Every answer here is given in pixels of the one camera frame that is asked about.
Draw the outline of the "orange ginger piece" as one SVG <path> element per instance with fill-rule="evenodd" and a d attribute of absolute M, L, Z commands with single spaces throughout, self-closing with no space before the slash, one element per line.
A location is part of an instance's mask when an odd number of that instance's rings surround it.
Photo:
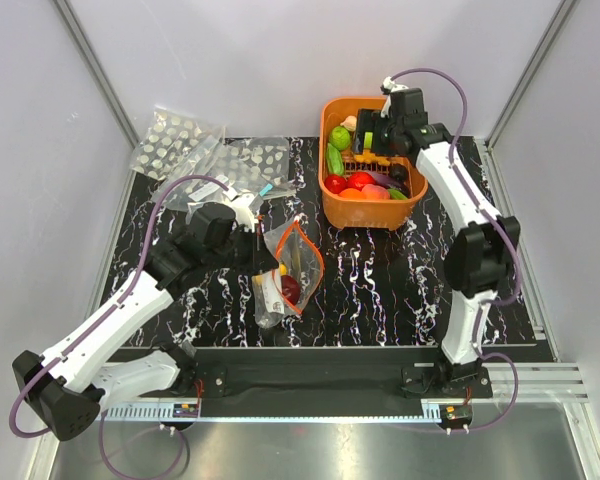
<path fill-rule="evenodd" d="M 374 164 L 378 164 L 380 166 L 389 166 L 390 165 L 390 160 L 387 157 L 378 156 L 378 155 L 375 155 L 370 152 L 363 152 L 362 154 L 354 154 L 353 158 L 357 163 L 367 163 L 367 164 L 374 163 Z"/>

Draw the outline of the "orange zipper clear bag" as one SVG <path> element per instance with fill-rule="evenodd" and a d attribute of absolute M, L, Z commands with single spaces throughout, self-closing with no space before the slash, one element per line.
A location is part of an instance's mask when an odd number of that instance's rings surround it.
<path fill-rule="evenodd" d="M 324 275 L 324 261 L 314 243 L 306 235 L 297 219 L 264 234 L 268 250 L 288 269 L 301 286 L 297 305 L 290 304 L 282 295 L 281 276 L 276 270 L 252 278 L 255 301 L 255 321 L 263 329 L 272 328 L 285 318 L 300 318 Z"/>

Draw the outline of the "dark red apple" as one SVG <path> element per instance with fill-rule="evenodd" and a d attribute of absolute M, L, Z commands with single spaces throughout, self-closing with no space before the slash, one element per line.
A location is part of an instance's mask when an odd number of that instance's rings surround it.
<path fill-rule="evenodd" d="M 283 297 L 292 305 L 297 305 L 301 295 L 300 284 L 290 275 L 281 276 L 281 291 Z"/>

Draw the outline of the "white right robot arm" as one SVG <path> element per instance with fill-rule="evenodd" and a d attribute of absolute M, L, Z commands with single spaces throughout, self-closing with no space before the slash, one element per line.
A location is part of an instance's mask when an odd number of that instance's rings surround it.
<path fill-rule="evenodd" d="M 358 114 L 355 147 L 370 135 L 371 153 L 408 159 L 434 189 L 455 235 L 444 259 L 452 290 L 446 333 L 434 365 L 421 380 L 406 380 L 403 389 L 414 396 L 462 395 L 479 378 L 488 313 L 516 265 L 520 224 L 482 194 L 459 157 L 456 137 L 443 124 L 429 122 L 421 89 L 388 80 L 381 90 L 384 106 Z"/>

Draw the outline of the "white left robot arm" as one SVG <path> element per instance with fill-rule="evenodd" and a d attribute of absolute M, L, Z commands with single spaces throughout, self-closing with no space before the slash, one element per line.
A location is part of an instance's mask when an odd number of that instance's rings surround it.
<path fill-rule="evenodd" d="M 149 320 L 168 309 L 207 274 L 230 269 L 255 276 L 279 266 L 257 214 L 238 202 L 208 202 L 189 224 L 158 242 L 146 241 L 138 267 L 109 300 L 43 353 L 23 351 L 12 363 L 19 388 L 9 426 L 27 404 L 59 441 L 71 440 L 111 406 L 155 391 L 188 394 L 196 382 L 193 347 L 163 344 L 110 367 L 111 356 Z"/>

